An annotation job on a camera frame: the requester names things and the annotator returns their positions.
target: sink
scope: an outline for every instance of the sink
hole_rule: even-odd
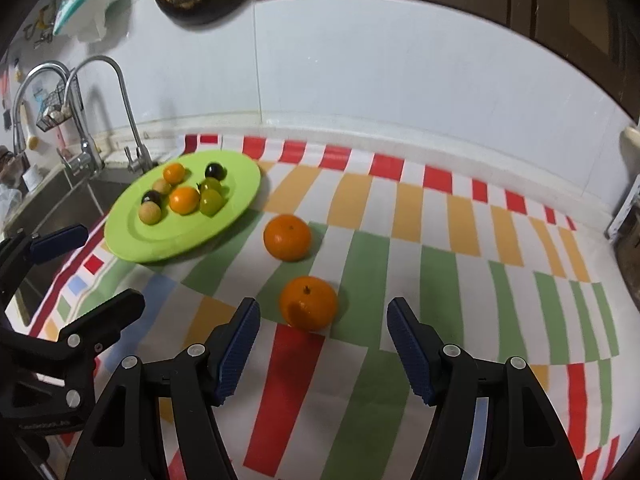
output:
[[[124,168],[106,168],[91,178],[88,173],[72,176],[66,169],[58,170],[10,220],[4,234],[9,237],[24,229],[27,234],[47,235],[78,223],[91,229],[137,177]],[[33,266],[27,273],[16,295],[21,298],[18,310],[25,325],[36,313],[64,259],[60,256]]]

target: green plate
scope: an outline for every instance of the green plate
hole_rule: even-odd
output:
[[[204,179],[204,170],[210,162],[226,168],[222,181],[226,203],[214,216],[208,217],[198,210],[181,216],[169,208],[168,197],[162,201],[162,219],[155,225],[146,225],[138,218],[142,196],[151,185],[162,178],[162,171],[172,160],[145,173],[119,197],[111,208],[104,227],[104,237],[111,252],[130,262],[146,263],[171,258],[193,249],[229,227],[254,199],[260,186],[260,168],[248,156],[238,152],[210,150],[191,153],[177,159],[186,169],[183,183],[177,187],[197,189]]]

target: chrome faucet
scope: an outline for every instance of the chrome faucet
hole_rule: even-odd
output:
[[[129,161],[128,169],[129,171],[135,172],[137,170],[142,170],[143,173],[151,170],[154,166],[154,163],[149,155],[149,150],[143,144],[140,139],[140,134],[138,133],[138,128],[136,127],[136,121],[133,118],[133,112],[131,111],[131,104],[129,103],[129,96],[127,94],[127,87],[124,84],[124,76],[122,75],[122,70],[120,66],[113,60],[111,57],[102,56],[98,54],[96,56],[91,56],[85,59],[82,63],[76,66],[75,69],[71,72],[71,75],[68,78],[65,86],[65,95],[62,99],[63,104],[66,104],[67,99],[70,94],[70,86],[71,82],[74,80],[78,71],[85,66],[86,64],[91,63],[92,61],[104,61],[111,65],[111,67],[116,71],[116,75],[118,76],[118,83],[120,84],[120,92],[122,94],[122,100],[124,101],[124,107],[127,112],[127,118],[129,119],[129,126],[131,127],[131,131],[133,132],[133,138],[136,141],[136,159],[134,160],[131,156],[131,152],[129,147],[126,146],[124,148],[125,155],[127,155],[127,160]]]
[[[24,92],[27,89],[27,86],[36,76],[38,76],[38,74],[46,72],[47,70],[57,73],[67,87],[68,82],[73,80],[69,74],[69,69],[59,61],[53,60],[46,61],[38,65],[27,74],[24,82],[16,92],[14,101],[14,153],[16,156],[20,155],[27,149],[22,124],[20,123],[20,113],[18,112],[20,104],[22,103],[22,98],[24,97]],[[71,94],[70,104],[74,123],[76,124],[78,133],[80,134],[80,146],[82,153],[69,162],[67,162],[62,155],[60,155],[60,157],[74,174],[79,173],[79,171],[84,168],[90,168],[92,174],[97,174],[102,170],[104,163],[100,158],[100,154],[98,153],[98,148],[95,145],[94,140],[87,133],[86,127],[84,126],[84,113],[81,112],[79,96],[76,95],[75,92],[72,92]]]

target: screw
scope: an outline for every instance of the screw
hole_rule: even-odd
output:
[[[460,348],[455,345],[446,345],[442,351],[449,357],[458,357],[460,355]]]
[[[517,370],[522,370],[525,366],[527,366],[527,362],[522,357],[512,357],[510,362],[511,366],[513,366]]]
[[[204,345],[201,344],[195,344],[195,345],[191,345],[188,349],[187,349],[187,354],[189,354],[191,357],[197,357],[199,355],[204,354],[205,348]]]
[[[125,357],[122,360],[123,368],[133,368],[137,364],[138,364],[138,358],[135,355],[130,355],[129,357]]]
[[[80,336],[78,334],[70,335],[66,338],[66,344],[68,344],[70,348],[75,348],[80,344]]]
[[[66,393],[66,405],[70,408],[77,408],[80,406],[81,400],[82,399],[80,398],[80,394],[77,390],[69,390]]]

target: wire basket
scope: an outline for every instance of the wire basket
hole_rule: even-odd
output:
[[[82,97],[80,95],[80,85],[78,84],[78,77],[76,76],[72,83],[70,91],[73,91],[78,98],[80,110],[84,110],[84,103],[82,102]],[[51,92],[47,97],[42,101],[42,105],[40,106],[40,111],[38,112],[38,120],[36,121],[36,126],[39,127],[43,132],[48,132],[50,129],[60,126],[63,122],[71,118],[71,110],[67,109],[67,113],[63,113],[62,120],[55,121],[50,115],[51,110],[56,110],[62,112],[62,98],[65,95],[65,83],[64,81],[60,81],[56,85],[56,89]]]

